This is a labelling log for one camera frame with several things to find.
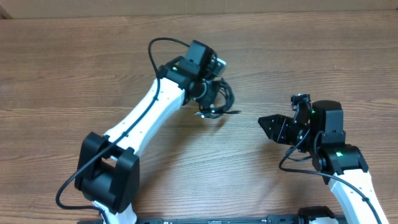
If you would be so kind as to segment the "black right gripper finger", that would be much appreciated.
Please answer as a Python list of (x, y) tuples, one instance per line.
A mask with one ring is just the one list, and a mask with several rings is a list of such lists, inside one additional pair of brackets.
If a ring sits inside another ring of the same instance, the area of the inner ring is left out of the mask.
[(260, 127), (265, 131), (279, 131), (287, 117), (281, 114), (263, 116), (258, 119)]
[(284, 120), (283, 119), (263, 119), (261, 121), (266, 136), (277, 143), (285, 141)]

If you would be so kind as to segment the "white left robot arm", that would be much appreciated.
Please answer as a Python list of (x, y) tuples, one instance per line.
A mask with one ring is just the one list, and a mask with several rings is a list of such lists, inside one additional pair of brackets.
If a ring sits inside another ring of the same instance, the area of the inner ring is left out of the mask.
[(80, 149), (71, 182), (92, 202), (100, 223), (137, 223), (132, 208), (140, 186), (140, 157), (162, 124), (183, 105), (198, 103), (197, 115), (216, 119), (234, 96), (220, 77), (226, 62), (209, 46), (193, 40), (184, 56), (155, 66), (145, 97), (103, 135), (89, 133)]

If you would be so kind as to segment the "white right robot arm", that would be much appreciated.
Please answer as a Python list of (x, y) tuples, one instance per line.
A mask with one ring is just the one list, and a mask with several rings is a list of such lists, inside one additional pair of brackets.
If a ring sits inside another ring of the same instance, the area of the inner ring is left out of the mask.
[[(290, 146), (279, 169), (322, 177), (340, 204), (346, 223), (387, 223), (362, 152), (346, 143), (341, 103), (292, 99), (292, 109), (294, 117), (273, 114), (257, 121), (270, 140)], [(306, 153), (314, 169), (284, 167), (295, 151)]]

